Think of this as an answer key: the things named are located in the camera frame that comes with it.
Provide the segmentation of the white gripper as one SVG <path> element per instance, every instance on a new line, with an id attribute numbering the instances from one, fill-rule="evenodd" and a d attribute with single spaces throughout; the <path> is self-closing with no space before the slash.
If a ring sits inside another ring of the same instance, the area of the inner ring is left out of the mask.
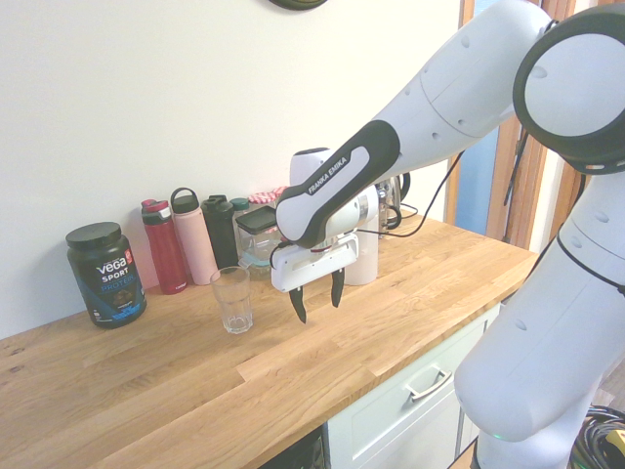
<path id="1" fill-rule="evenodd" d="M 331 302 L 338 308 L 344 288 L 344 269 L 358 256 L 355 234 L 340 237 L 328 249 L 311 249 L 290 245 L 278 249 L 272 256 L 271 284 L 280 292 L 289 292 L 291 304 L 302 323 L 307 322 L 304 305 L 304 285 L 331 274 Z"/>

